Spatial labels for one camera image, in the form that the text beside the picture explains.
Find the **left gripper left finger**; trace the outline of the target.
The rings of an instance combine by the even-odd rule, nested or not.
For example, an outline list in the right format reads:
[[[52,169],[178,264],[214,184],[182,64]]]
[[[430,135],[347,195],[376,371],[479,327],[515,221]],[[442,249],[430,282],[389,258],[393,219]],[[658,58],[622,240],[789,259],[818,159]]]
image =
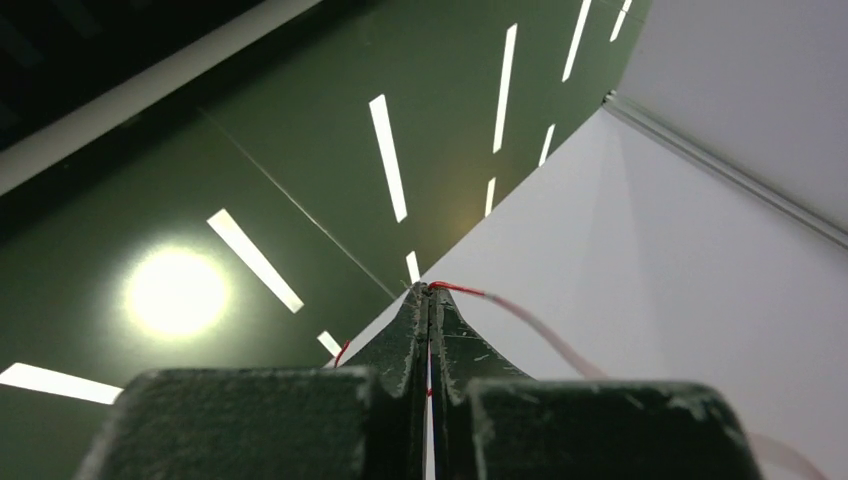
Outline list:
[[[79,479],[421,479],[429,296],[328,368],[170,369],[118,396]]]

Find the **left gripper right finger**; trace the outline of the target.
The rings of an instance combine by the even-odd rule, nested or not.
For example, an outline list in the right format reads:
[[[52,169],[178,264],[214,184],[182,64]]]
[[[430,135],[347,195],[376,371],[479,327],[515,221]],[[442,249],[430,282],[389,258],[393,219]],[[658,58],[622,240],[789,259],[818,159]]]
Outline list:
[[[690,382],[531,378],[429,288],[439,479],[758,479],[732,408]]]

